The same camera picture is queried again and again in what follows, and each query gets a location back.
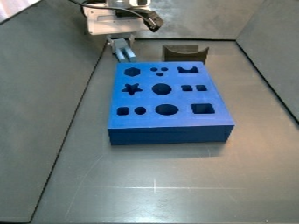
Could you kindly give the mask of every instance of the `hexagonal hole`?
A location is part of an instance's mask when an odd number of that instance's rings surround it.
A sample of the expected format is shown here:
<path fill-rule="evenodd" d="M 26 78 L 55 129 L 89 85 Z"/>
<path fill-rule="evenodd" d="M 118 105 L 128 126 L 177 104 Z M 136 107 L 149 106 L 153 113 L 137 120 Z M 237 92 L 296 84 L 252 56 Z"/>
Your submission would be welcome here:
<path fill-rule="evenodd" d="M 130 76 L 130 77 L 134 77 L 140 74 L 140 69 L 134 68 L 134 67 L 130 67 L 125 70 L 125 75 L 126 76 Z"/>

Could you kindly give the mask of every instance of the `circular hole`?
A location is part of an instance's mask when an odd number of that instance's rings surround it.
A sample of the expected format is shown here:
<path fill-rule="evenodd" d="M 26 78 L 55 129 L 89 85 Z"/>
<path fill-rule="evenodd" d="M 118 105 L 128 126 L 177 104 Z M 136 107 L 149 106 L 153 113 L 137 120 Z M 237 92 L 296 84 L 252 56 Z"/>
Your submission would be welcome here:
<path fill-rule="evenodd" d="M 154 108 L 154 112 L 162 116 L 172 116 L 177 111 L 177 107 L 172 104 L 161 104 Z"/>
<path fill-rule="evenodd" d="M 137 107 L 134 109 L 134 112 L 138 114 L 138 115 L 142 115 L 145 113 L 145 108 L 144 107 Z"/>
<path fill-rule="evenodd" d="M 168 95 L 172 92 L 170 86 L 162 83 L 154 84 L 152 90 L 157 95 Z"/>

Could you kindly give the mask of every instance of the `metal table surface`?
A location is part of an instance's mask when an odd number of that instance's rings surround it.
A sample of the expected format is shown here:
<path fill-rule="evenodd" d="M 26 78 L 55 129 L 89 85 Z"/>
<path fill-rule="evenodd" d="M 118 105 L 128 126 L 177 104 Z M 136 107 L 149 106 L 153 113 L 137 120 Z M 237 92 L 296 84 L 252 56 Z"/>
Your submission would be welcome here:
<path fill-rule="evenodd" d="M 110 146 L 117 60 L 93 74 L 31 223 L 299 222 L 299 129 L 234 42 L 136 41 L 138 61 L 164 44 L 209 47 L 206 68 L 236 122 L 225 143 Z"/>

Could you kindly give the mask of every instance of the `small circular hole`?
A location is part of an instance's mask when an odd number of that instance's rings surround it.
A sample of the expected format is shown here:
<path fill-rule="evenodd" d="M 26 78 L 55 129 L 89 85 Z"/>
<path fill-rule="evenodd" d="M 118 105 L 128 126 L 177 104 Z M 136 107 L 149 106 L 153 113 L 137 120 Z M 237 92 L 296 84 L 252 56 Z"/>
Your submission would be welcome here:
<path fill-rule="evenodd" d="M 168 95 L 172 92 L 170 86 L 162 83 L 154 84 L 152 90 L 157 95 Z"/>
<path fill-rule="evenodd" d="M 138 115 L 142 115 L 145 113 L 145 108 L 144 107 L 137 107 L 134 108 L 134 112 L 138 114 Z"/>

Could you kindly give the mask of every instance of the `star-shaped hole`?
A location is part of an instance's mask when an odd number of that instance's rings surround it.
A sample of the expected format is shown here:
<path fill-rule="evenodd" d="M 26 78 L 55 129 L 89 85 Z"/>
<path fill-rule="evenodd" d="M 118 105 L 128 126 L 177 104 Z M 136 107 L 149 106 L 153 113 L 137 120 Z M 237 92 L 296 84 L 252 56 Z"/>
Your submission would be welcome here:
<path fill-rule="evenodd" d="M 125 84 L 125 88 L 121 90 L 121 92 L 128 92 L 129 95 L 133 95 L 136 92 L 141 92 L 142 89 L 137 87 L 138 84 L 133 84 L 133 85 L 129 85 L 129 84 Z"/>

